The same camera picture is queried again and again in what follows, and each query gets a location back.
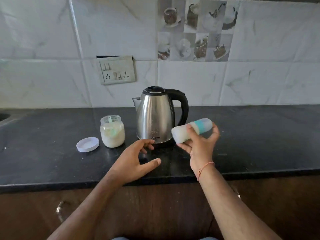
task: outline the white wall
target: white wall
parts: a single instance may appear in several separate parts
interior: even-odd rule
[[[158,61],[158,0],[0,0],[0,108],[132,107],[148,86],[191,106],[320,104],[320,4],[241,1],[227,62]],[[136,83],[100,85],[96,56]]]

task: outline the black kettle handle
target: black kettle handle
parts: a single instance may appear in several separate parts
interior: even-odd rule
[[[189,114],[189,103],[186,95],[183,92],[175,89],[166,89],[166,92],[171,100],[178,100],[181,102],[182,115],[177,126],[184,125]]]

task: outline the electric kettle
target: electric kettle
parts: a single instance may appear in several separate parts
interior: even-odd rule
[[[148,87],[141,97],[132,99],[137,111],[137,137],[152,139],[155,144],[172,138],[171,129],[175,127],[173,100],[181,102],[182,115],[177,126],[184,125],[188,118],[189,104],[183,92],[162,87]]]

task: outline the wooden cabinet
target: wooden cabinet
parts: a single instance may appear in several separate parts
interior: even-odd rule
[[[283,239],[320,238],[320,176],[230,181],[241,199]],[[56,208],[76,209],[90,189],[0,195],[1,239],[46,239]],[[122,187],[110,200],[95,239],[222,239],[198,183]]]

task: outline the black granite countertop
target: black granite countertop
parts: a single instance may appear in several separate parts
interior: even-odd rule
[[[17,113],[19,110],[0,110]],[[137,140],[134,108],[36,109],[0,125],[0,193],[94,187],[123,150]],[[107,148],[100,119],[117,114],[125,143]],[[176,108],[176,118],[181,109]],[[320,105],[191,107],[188,122],[210,118],[221,133],[216,167],[227,180],[320,174]],[[76,144],[97,137],[80,153]],[[176,145],[147,155],[162,164],[131,185],[196,182],[189,155]]]

